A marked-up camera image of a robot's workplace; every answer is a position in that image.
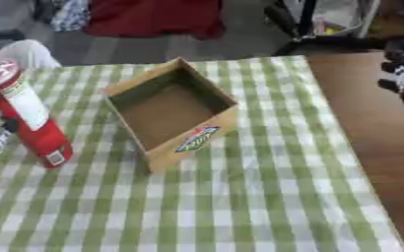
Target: red fabric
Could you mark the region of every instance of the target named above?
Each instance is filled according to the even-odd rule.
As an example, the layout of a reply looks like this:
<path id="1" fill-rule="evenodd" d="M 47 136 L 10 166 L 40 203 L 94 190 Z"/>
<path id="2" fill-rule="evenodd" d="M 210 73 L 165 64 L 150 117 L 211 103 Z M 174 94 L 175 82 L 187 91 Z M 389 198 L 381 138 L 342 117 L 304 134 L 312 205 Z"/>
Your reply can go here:
<path id="1" fill-rule="evenodd" d="M 222 0 L 93 0 L 86 32 L 92 35 L 152 36 L 193 33 L 200 39 L 222 35 Z"/>

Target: floor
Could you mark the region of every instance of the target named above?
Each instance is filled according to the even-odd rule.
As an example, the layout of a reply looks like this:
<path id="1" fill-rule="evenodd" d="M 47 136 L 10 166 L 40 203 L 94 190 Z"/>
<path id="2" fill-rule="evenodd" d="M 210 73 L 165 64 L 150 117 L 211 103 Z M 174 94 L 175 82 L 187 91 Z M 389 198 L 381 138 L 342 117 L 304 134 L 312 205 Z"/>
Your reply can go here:
<path id="1" fill-rule="evenodd" d="M 49 47 L 64 65 L 158 63 L 176 56 L 192 61 L 270 56 L 287 38 L 276 28 L 264 25 L 263 1 L 225 0 L 223 19 L 227 32 L 220 39 L 206 41 L 188 35 L 115 38 L 80 31 L 53 32 L 30 18 L 32 0 L 1 0 L 0 30 L 20 28 L 28 38 Z"/>

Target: red canister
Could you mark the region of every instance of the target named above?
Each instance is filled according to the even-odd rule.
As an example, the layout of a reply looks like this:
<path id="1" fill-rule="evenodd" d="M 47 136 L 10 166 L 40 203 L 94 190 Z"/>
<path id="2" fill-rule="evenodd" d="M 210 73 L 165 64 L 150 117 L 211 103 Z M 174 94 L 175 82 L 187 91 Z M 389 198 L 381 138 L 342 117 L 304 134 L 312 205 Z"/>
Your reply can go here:
<path id="1" fill-rule="evenodd" d="M 69 140 L 13 59 L 0 58 L 0 110 L 4 117 L 18 120 L 18 137 L 46 168 L 60 166 L 72 156 Z"/>

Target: sticker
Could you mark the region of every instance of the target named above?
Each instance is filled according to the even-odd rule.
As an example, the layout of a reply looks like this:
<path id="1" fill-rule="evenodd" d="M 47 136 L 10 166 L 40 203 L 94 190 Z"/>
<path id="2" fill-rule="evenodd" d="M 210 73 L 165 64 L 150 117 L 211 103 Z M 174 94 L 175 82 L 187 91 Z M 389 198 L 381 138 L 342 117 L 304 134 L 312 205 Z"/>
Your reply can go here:
<path id="1" fill-rule="evenodd" d="M 15 84 L 3 89 L 1 94 L 28 124 L 29 128 L 36 131 L 47 122 L 49 113 L 29 83 L 23 81 L 22 77 Z"/>
<path id="2" fill-rule="evenodd" d="M 221 127 L 202 127 L 195 129 L 192 132 L 192 136 L 188 137 L 174 152 L 182 153 L 199 150 L 220 128 Z"/>
<path id="3" fill-rule="evenodd" d="M 52 164 L 52 165 L 58 165 L 65 161 L 64 156 L 61 154 L 60 151 L 55 151 L 49 155 L 45 156 L 47 160 Z"/>

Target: cardboard box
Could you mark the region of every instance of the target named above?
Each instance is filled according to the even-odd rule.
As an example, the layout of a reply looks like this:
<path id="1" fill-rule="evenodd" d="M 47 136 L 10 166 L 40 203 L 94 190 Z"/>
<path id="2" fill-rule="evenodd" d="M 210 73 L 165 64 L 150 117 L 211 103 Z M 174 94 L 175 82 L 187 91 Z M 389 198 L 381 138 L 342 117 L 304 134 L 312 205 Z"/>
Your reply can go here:
<path id="1" fill-rule="evenodd" d="M 180 58 L 103 92 L 152 172 L 236 128 L 236 102 Z"/>

